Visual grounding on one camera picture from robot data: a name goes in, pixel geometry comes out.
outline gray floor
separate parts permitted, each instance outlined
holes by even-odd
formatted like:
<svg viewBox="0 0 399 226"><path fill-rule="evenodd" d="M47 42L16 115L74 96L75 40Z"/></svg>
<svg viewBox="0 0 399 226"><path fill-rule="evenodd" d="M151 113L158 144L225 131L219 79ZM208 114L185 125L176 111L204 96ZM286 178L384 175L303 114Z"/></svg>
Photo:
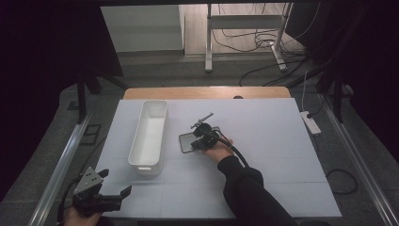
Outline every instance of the gray floor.
<svg viewBox="0 0 399 226"><path fill-rule="evenodd" d="M138 56L124 54L120 56L124 77L121 81L131 87L182 87L182 86L237 86L239 78L254 69L275 63L270 54L251 56L218 56L215 58L214 71L204 71L203 57L188 57L176 53L170 55L147 54ZM312 62L305 63L296 73L275 86L284 86L290 81L303 75L307 69L314 67ZM276 68L261 70L247 76L243 80L245 86L261 86L267 81L281 78L282 73ZM321 101L315 92L314 85L318 81L315 77L307 82L304 98L304 107L310 112L318 109ZM105 137L110 127L113 114L123 95L123 90L114 84L100 79L103 85L101 98L95 106L95 114L90 124L100 124L101 130L97 143ZM301 106L303 87L299 85L290 89L292 96ZM60 97L60 105L56 116L50 125L40 146L34 153L18 181L14 184L6 198L0 203L1 225L26 225L41 197L44 188L54 170L58 158L71 135L77 121L77 111L68 110L71 102L76 101L76 87L65 89ZM337 203L343 213L343 218L324 218L331 225L384 225L373 201L353 167L346 150L343 147L336 131L334 130L326 112L322 110L314 119L323 131L313 139L316 151L325 173L332 169L345 169L350 171L359 182L358 190L351 195L336 195ZM399 210L399 166L391 158L389 152L374 136L370 129L359 118L349 104L348 99L343 100L343 119L353 140L370 167L376 180L381 185L394 210ZM91 142L93 137L84 137L85 142ZM76 157L73 159L71 169L65 182L68 183L77 175L83 159L93 150L94 146L80 145ZM88 166L95 166L101 147L88 162ZM347 177L339 175L328 179L333 190L350 189L353 182ZM58 192L56 203L59 203L62 192ZM45 225L56 223L56 205L49 213ZM116 220L116 225L135 225L135 221Z"/></svg>

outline white tabletop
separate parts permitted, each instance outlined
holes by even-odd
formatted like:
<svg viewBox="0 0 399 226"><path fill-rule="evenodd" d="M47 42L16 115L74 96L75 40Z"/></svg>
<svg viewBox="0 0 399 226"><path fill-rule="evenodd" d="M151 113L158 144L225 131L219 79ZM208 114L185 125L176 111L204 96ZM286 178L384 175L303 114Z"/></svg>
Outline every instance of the white tabletop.
<svg viewBox="0 0 399 226"><path fill-rule="evenodd" d="M190 125L218 126L263 174L264 187L292 217L339 217L327 179L295 100L169 100L162 152L164 168L156 177L135 173L128 156L144 100L122 100L96 170L109 169L101 193L119 194L133 185L118 218L233 218L223 198L224 175L201 152L182 153L179 135Z"/></svg>

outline white storage bin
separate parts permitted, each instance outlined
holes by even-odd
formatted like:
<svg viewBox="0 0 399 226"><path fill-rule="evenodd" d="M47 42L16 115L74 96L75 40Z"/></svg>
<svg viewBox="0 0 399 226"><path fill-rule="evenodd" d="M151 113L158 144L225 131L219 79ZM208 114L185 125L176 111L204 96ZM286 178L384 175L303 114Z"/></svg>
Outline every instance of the white storage bin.
<svg viewBox="0 0 399 226"><path fill-rule="evenodd" d="M162 136L167 118L166 101L146 101L141 108L129 163L141 175L157 175L162 171Z"/></svg>

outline black sleeve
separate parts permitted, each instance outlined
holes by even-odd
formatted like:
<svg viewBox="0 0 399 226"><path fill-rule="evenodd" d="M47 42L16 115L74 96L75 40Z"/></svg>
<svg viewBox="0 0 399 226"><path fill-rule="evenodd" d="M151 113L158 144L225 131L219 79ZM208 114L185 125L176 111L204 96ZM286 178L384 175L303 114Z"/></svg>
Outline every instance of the black sleeve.
<svg viewBox="0 0 399 226"><path fill-rule="evenodd" d="M297 225L285 209L263 188L262 174L243 168L235 156L222 159L217 168L226 176L226 203L241 225Z"/></svg>

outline human arm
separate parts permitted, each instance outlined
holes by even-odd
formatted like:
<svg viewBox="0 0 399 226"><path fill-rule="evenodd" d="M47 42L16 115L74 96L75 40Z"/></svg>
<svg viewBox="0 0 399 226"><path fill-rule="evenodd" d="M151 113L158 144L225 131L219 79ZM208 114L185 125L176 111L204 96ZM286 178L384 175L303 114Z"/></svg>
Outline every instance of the human arm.
<svg viewBox="0 0 399 226"><path fill-rule="evenodd" d="M226 176L223 194L241 225L297 225L263 188L263 177L258 170L244 168L232 151L220 142L205 154L216 161L217 168Z"/></svg>

